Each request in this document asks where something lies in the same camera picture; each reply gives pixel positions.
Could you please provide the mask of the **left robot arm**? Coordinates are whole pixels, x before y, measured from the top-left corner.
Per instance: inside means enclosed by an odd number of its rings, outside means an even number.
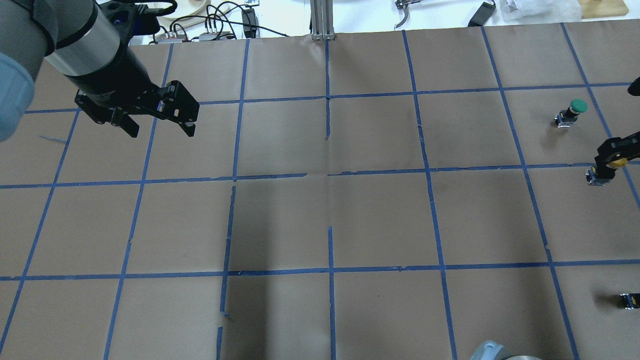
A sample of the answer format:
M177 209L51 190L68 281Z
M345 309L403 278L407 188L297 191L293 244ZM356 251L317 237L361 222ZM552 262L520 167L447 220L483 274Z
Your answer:
M138 136L132 116L148 115L196 129L200 105L178 80L153 83L130 49L139 35L160 30L158 18L178 2L150 7L146 0L3 0L1 2L1 140L7 141L35 96L48 62L77 87L74 103L98 125Z

